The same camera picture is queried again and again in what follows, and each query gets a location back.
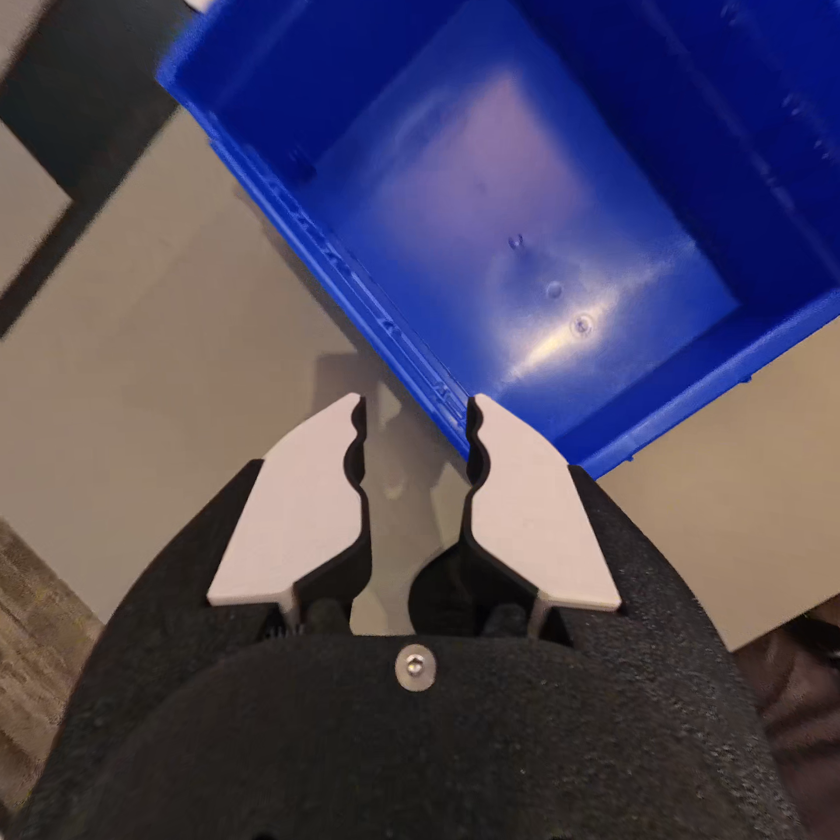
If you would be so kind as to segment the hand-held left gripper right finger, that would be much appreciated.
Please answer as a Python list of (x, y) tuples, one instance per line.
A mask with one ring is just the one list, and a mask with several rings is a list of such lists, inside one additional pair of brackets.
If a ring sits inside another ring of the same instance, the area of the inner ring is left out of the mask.
[(618, 613), (622, 597), (560, 451), (486, 394), (469, 399), (467, 438), (461, 549), (479, 609), (518, 604), (530, 637), (553, 610)]

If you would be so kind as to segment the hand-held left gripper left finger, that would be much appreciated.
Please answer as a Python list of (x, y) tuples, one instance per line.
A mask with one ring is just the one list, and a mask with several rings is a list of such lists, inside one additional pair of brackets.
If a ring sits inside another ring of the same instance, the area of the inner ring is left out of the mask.
[(365, 399), (347, 394), (272, 446), (206, 592), (211, 606), (273, 604), (299, 626), (330, 599), (350, 617), (372, 573), (365, 439)]

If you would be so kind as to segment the blue plastic bin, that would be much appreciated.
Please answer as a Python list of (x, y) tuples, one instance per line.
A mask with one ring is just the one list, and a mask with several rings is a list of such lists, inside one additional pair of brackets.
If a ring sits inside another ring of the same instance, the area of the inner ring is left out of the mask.
[(838, 2), (213, 2), (157, 79), (463, 456), (598, 478), (838, 316)]

